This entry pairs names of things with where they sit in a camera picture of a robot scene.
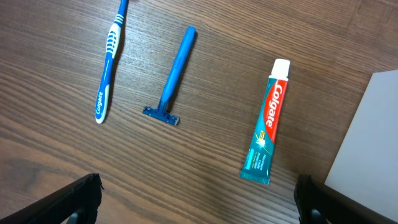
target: colgate toothpaste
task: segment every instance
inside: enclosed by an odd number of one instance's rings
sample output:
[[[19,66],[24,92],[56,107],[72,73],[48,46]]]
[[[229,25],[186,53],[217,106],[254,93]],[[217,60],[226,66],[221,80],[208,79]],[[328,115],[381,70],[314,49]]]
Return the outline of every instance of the colgate toothpaste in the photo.
[[[275,60],[241,178],[269,184],[276,129],[289,80],[289,67],[289,60]]]

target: toothpaste cap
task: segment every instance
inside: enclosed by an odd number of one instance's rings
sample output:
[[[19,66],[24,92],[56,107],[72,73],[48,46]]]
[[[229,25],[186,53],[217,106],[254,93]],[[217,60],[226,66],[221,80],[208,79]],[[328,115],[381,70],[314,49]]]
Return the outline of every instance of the toothpaste cap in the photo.
[[[272,68],[271,76],[276,79],[286,80],[289,76],[290,60],[277,59]]]

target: blue toothbrush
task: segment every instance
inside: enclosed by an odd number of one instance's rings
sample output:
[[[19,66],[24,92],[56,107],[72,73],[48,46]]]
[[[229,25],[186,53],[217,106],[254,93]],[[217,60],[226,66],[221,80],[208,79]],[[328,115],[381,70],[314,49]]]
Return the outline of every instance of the blue toothbrush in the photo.
[[[167,79],[166,85],[164,86],[162,97],[160,99],[157,109],[150,108],[146,106],[143,113],[169,123],[171,125],[177,125],[179,121],[178,116],[172,116],[166,113],[166,108],[169,103],[170,97],[173,95],[174,88],[177,85],[178,78],[184,67],[185,61],[187,60],[188,54],[191,50],[193,41],[195,40],[196,30],[193,27],[188,27],[185,32],[184,38],[178,50],[177,56],[175,57],[173,67],[170,71],[170,75]]]
[[[118,14],[109,30],[108,39],[106,41],[105,67],[95,102],[95,120],[98,124],[101,124],[104,121],[106,115],[113,60],[116,55],[116,51],[118,50],[120,32],[123,25],[124,15],[126,14],[127,1],[128,0],[121,0]]]

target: white object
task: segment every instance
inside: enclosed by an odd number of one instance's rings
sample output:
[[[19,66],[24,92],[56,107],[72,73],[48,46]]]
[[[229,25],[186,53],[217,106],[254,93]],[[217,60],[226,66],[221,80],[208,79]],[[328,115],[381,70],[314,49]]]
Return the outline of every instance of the white object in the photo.
[[[398,70],[373,74],[325,184],[398,222]]]
[[[279,80],[287,81],[289,75],[290,60],[276,59],[274,67],[272,68],[271,75],[269,78],[276,78]]]

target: wooden table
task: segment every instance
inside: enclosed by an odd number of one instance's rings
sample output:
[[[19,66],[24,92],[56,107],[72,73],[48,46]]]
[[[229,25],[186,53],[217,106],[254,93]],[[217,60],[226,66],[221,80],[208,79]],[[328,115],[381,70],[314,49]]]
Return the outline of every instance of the wooden table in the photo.
[[[97,223],[298,223],[371,74],[398,67],[395,0],[130,1],[104,124],[94,119],[116,0],[0,1],[0,218],[90,172]],[[156,106],[198,36],[170,126]],[[276,58],[292,62],[269,186],[239,178]]]

